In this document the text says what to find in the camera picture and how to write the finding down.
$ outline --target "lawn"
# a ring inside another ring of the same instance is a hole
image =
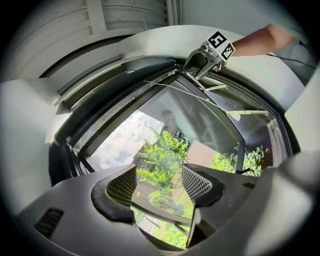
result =
[[[188,219],[193,217],[194,205],[185,190],[183,190],[175,204],[183,206],[182,217]],[[173,224],[161,220],[158,225],[160,228],[155,226],[152,230],[153,236],[173,246],[186,248],[188,237],[183,235]],[[183,228],[188,232],[190,231],[190,227],[183,226]]]

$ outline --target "vent slot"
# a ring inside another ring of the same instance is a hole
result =
[[[45,212],[37,224],[34,225],[34,228],[43,236],[50,239],[63,215],[64,211],[50,208]]]

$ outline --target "forearm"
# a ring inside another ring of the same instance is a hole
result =
[[[295,38],[282,29],[269,24],[246,37],[233,42],[233,56],[264,55],[290,44]]]

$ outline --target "cloudy sky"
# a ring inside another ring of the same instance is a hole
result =
[[[136,110],[106,138],[92,158],[103,169],[131,164],[133,157],[143,146],[144,139],[151,144],[156,142],[149,127],[160,132],[163,125],[162,122]]]

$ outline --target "black cable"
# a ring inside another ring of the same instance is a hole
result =
[[[292,59],[292,58],[283,58],[283,57],[276,56],[276,55],[273,55],[273,54],[270,54],[270,53],[267,53],[266,55],[268,55],[268,56],[272,56],[272,57],[276,57],[276,58],[279,58],[279,59],[281,59],[281,60],[285,60],[285,61],[298,62],[298,63],[301,63],[301,64],[303,64],[303,65],[305,65],[305,66],[307,66],[307,67],[309,67],[309,68],[312,68],[312,69],[314,69],[314,70],[316,69],[314,66],[311,66],[311,65],[305,64],[305,63],[303,63],[302,61],[297,60],[297,59]]]

